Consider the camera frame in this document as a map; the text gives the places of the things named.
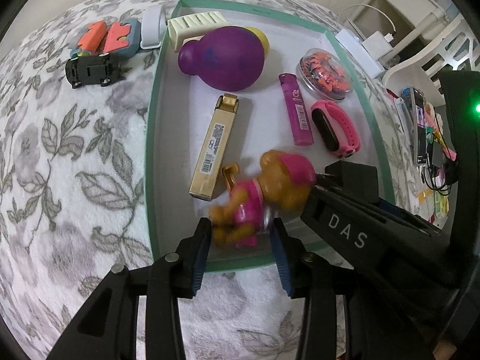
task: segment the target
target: screw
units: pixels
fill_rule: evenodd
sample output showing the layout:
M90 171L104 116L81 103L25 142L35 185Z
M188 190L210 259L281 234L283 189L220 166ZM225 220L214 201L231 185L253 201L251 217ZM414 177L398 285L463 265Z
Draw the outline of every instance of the screw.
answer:
M110 269L113 274L121 274L125 266L123 264L113 264L112 268Z
M316 254L309 251L308 253L305 253L302 258L303 258L303 261L306 261L308 263L312 263L314 261L315 257L316 257Z
M174 263L176 261L178 261L178 259L180 258L180 256L173 252L173 253L169 253L165 256L165 261L168 262L168 263Z

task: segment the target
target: pink lighter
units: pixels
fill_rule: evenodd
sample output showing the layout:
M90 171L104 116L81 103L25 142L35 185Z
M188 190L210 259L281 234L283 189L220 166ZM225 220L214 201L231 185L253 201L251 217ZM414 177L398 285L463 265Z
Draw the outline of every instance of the pink lighter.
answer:
M314 144L314 137L311 134L310 122L297 83L297 76L295 74L282 73L278 79L282 86L286 110L289 113L290 126L292 128L295 145L310 146Z

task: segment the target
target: toy car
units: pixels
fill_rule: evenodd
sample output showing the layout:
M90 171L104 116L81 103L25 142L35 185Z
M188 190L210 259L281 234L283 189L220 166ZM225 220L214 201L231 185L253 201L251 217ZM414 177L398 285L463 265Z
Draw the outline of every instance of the toy car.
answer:
M65 65L65 75L73 89L82 85L108 86L120 79L120 73L120 58L108 52L74 56Z

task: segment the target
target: white plug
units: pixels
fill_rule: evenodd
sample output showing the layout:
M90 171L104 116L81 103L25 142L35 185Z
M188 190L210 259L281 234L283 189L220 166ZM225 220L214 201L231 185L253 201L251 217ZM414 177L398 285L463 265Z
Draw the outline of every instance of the white plug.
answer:
M389 42L393 40L392 34L382 35L380 31L374 32L362 42L362 46L373 59L379 59L393 50Z

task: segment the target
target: barcode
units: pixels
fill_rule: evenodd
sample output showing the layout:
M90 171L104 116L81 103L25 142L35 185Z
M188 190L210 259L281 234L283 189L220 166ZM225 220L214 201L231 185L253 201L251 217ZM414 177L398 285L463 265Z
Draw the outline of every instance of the barcode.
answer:
M223 124L219 124L219 123L215 124L215 126L213 128L212 138L215 139L215 143L214 143L214 146L213 146L213 152L215 154L217 154L218 145L220 144L220 139L222 138L224 128L225 128L225 126Z
M202 167L200 168L200 172L202 173L210 173L212 170L213 166L213 160L215 159L214 155L205 154L205 157L203 159Z
M206 175L212 174L212 168L215 164L215 159L217 158L218 147L220 145L220 140L222 139L224 129L225 125L220 123L215 123L213 126L212 134L210 135L205 148L205 156L203 157L202 166L200 167L201 173Z
M307 116L305 114L305 108L303 105L295 104L297 109L298 122L300 123L300 130L308 130Z

